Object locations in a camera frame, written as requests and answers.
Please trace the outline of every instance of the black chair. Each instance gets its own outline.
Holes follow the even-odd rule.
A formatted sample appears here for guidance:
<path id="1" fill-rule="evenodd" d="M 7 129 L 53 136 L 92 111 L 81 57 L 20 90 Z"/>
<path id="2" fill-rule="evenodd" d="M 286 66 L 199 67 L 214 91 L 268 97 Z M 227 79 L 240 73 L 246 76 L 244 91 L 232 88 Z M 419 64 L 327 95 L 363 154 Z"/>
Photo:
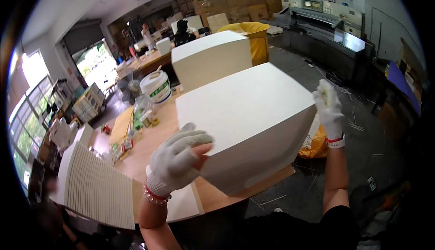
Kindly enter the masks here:
<path id="1" fill-rule="evenodd" d="M 202 34 L 209 35 L 210 34 L 210 28 L 208 26 L 200 28 L 200 29 L 198 29 L 198 33 L 199 33 L 199 35 L 202 35 Z"/>

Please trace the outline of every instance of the white plastic bucket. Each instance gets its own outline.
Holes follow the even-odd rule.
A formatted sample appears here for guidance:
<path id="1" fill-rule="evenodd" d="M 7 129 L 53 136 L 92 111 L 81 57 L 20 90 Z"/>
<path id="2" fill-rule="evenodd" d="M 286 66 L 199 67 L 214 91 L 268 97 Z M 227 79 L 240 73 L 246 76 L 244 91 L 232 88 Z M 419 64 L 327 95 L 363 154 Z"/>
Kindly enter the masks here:
<path id="1" fill-rule="evenodd" d="M 140 90 L 142 94 L 148 94 L 154 104 L 166 103 L 171 97 L 171 84 L 164 71 L 159 71 L 159 76 L 150 79 L 155 73 L 152 72 L 142 79 L 139 83 Z"/>

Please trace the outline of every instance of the purple board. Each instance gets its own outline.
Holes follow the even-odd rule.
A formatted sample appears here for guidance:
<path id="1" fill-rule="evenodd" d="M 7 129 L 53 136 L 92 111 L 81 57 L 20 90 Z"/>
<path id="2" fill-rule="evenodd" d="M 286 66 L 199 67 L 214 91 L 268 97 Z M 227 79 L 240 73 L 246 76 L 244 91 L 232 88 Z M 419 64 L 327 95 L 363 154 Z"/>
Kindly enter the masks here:
<path id="1" fill-rule="evenodd" d="M 411 100 L 412 106 L 416 110 L 418 116 L 420 116 L 420 104 L 418 103 L 417 97 L 406 82 L 405 76 L 393 61 L 390 62 L 390 70 L 387 79 L 408 96 Z"/>

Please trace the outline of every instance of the box lid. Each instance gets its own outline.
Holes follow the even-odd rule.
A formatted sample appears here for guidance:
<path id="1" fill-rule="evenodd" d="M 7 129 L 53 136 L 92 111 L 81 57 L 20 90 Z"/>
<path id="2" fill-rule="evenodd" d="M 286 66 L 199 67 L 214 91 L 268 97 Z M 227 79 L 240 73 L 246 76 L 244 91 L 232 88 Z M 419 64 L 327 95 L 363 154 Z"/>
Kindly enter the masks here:
<path id="1" fill-rule="evenodd" d="M 175 100 L 178 124 L 215 138 L 214 155 L 314 105 L 311 92 L 271 63 L 234 73 Z"/>
<path id="2" fill-rule="evenodd" d="M 193 40 L 172 49 L 172 63 L 199 53 L 200 51 L 242 39 L 248 38 L 233 31 L 223 31 L 213 35 L 206 35 L 203 38 Z"/>

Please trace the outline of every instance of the white glove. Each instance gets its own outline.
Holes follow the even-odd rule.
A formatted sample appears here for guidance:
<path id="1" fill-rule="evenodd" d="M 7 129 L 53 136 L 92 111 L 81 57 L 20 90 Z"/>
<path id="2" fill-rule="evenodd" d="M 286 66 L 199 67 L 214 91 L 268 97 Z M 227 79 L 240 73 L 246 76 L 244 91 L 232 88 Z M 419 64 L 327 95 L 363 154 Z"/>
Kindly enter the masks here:
<path id="1" fill-rule="evenodd" d="M 194 129 L 193 123 L 187 123 L 152 153 L 152 173 L 147 177 L 146 187 L 153 195 L 165 198 L 172 191 L 184 188 L 198 177 L 199 171 L 192 164 L 199 157 L 192 148 L 212 143 L 213 138 L 205 131 L 193 131 Z"/>
<path id="2" fill-rule="evenodd" d="M 329 143 L 343 138 L 341 123 L 344 115 L 341 113 L 341 103 L 334 87 L 325 79 L 320 79 L 317 90 L 313 92 L 319 120 L 326 132 Z"/>

